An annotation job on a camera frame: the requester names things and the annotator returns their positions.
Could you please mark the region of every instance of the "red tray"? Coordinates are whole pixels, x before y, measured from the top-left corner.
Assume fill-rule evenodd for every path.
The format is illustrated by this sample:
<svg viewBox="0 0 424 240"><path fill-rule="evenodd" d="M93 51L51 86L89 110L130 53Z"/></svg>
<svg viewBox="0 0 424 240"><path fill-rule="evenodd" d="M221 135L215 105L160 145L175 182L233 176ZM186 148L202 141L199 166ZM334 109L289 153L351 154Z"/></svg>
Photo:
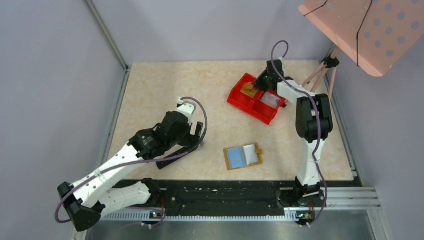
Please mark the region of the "red tray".
<svg viewBox="0 0 424 240"><path fill-rule="evenodd" d="M245 73L244 76L240 79L240 81L238 81L238 83L235 85L235 87L232 88L231 93L228 96L227 102L269 125L271 121L276 117L278 110L284 104L286 99L278 96L273 91L268 90L268 93L280 98L281 100L278 106L276 108L273 108L261 101L262 97L265 94L264 91L258 90L254 97L250 97L241 92L244 84L251 83L255 80L256 77Z"/></svg>

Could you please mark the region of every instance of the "gray wall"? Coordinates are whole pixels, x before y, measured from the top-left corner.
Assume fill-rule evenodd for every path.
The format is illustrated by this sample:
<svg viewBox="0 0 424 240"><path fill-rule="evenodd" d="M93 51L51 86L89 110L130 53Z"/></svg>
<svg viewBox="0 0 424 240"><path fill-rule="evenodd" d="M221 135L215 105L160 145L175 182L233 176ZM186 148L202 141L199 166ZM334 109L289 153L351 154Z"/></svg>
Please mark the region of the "gray wall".
<svg viewBox="0 0 424 240"><path fill-rule="evenodd" d="M424 37L383 77L345 54L334 91L362 179L377 190L394 239L422 239Z"/></svg>
<svg viewBox="0 0 424 240"><path fill-rule="evenodd" d="M3 0L0 23L0 239L69 240L56 188L100 163L123 72L81 0Z"/></svg>
<svg viewBox="0 0 424 240"><path fill-rule="evenodd" d="M321 59L331 42L301 15L303 2L94 0L128 63L268 60L282 39L288 59Z"/></svg>

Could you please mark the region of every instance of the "marble tabletop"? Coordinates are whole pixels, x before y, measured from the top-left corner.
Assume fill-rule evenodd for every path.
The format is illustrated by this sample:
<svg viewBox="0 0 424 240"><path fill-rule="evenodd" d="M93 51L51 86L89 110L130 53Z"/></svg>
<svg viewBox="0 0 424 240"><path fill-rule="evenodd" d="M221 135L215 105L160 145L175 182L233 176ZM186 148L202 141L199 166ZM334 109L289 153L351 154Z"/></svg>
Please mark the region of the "marble tabletop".
<svg viewBox="0 0 424 240"><path fill-rule="evenodd" d="M286 60L286 76L303 82L318 67L316 60ZM134 63L113 135L109 158L141 129L162 122L176 110L178 97L193 97L205 107L208 129L204 146L159 170L149 163L126 179L155 180L294 180L302 159L302 142L295 128L296 108L280 108L270 125L227 103L231 89L245 74L258 76L266 61ZM316 93L326 93L325 83ZM353 179L351 167L333 114L333 131L325 143L321 169L327 180ZM204 122L200 107L193 118ZM263 164L227 170L223 149L257 143Z"/></svg>

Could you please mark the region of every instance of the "hole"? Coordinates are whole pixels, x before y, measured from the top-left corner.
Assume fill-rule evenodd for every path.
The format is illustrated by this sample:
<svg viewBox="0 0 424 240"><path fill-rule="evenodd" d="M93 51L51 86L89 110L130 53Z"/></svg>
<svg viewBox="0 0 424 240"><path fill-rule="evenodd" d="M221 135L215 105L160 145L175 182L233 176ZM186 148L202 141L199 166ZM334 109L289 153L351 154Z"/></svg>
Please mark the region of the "hole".
<svg viewBox="0 0 424 240"><path fill-rule="evenodd" d="M375 41L374 46L375 46L376 48L379 48L379 47L381 47L381 46L382 46L382 42L381 42L381 41Z"/></svg>
<svg viewBox="0 0 424 240"><path fill-rule="evenodd" d="M387 56L387 57L391 57L391 56L393 56L393 50L387 50L386 52L385 52L385 55Z"/></svg>
<svg viewBox="0 0 424 240"><path fill-rule="evenodd" d="M407 38L406 37L404 37L404 36L400 36L398 39L397 39L397 43L399 43L399 44L405 44L407 42Z"/></svg>
<svg viewBox="0 0 424 240"><path fill-rule="evenodd" d="M403 11L401 11L397 14L397 20L402 21L406 18L406 16L407 16L407 14L404 13Z"/></svg>
<svg viewBox="0 0 424 240"><path fill-rule="evenodd" d="M419 22L419 21L414 21L412 24L411 24L411 29L413 29L413 30L417 30L417 29L419 29L421 27L421 23Z"/></svg>
<svg viewBox="0 0 424 240"><path fill-rule="evenodd" d="M390 12L393 8L393 5L391 3L387 3L386 5L384 5L384 10L386 12Z"/></svg>
<svg viewBox="0 0 424 240"><path fill-rule="evenodd" d="M391 28L390 26L385 29L385 34L390 35L392 33L393 33L393 28Z"/></svg>
<svg viewBox="0 0 424 240"><path fill-rule="evenodd" d="M376 26L376 27L380 26L381 23L382 23L382 21L380 20L380 18L376 18L374 20L374 26Z"/></svg>

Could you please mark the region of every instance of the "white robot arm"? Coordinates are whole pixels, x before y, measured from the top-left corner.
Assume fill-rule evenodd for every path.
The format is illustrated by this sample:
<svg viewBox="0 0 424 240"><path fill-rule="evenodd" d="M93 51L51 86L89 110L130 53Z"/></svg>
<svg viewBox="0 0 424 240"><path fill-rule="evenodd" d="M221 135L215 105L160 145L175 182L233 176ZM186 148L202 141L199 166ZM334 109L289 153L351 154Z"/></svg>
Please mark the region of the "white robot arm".
<svg viewBox="0 0 424 240"><path fill-rule="evenodd" d="M284 82L274 70L276 69L286 80ZM333 130L333 120L330 109L329 97L326 94L315 94L298 85L291 77L284 76L283 60L267 62L263 73L253 82L261 91L272 90L285 98L296 107L296 131L302 138L302 162L300 171L295 179L295 192L297 199L315 196L320 193L320 175L313 157L313 151L318 142L318 124L320 120L321 137L315 158L320 163L321 152L325 145L328 134ZM306 97L309 94L316 103L318 112L314 111L311 100Z"/></svg>
<svg viewBox="0 0 424 240"><path fill-rule="evenodd" d="M86 177L72 184L64 182L57 188L60 197L64 198L73 188L95 177L67 199L62 199L63 207L78 232L91 228L109 213L158 200L160 189L151 178L124 188L112 187L133 170L144 166L143 160L162 156L175 145L183 146L185 152L194 151L200 144L203 128L198 122L196 134L190 134L195 110L196 104L178 99L177 110L167 112L162 123L138 131L117 154ZM102 174L122 164L128 165Z"/></svg>
<svg viewBox="0 0 424 240"><path fill-rule="evenodd" d="M301 85L298 85L294 80L287 80L287 82L293 86L293 88L289 87L285 82L279 82L277 84L277 94L287 101L289 101L294 106L297 105L298 99L304 98L305 95L295 91L294 89L301 90L303 92L308 93L311 97L315 97L315 93L310 92L303 88ZM325 139L322 139L318 150L315 153L316 160L318 164L321 160L321 152L323 150L324 144L326 143ZM302 162L300 171L297 174L297 179L302 186L315 186L320 183L320 176L318 174L317 166L315 164L315 160L312 157L312 152L317 145L317 140L313 140L312 142L308 142L305 138L302 138ZM317 194L318 192L311 192L304 197Z"/></svg>

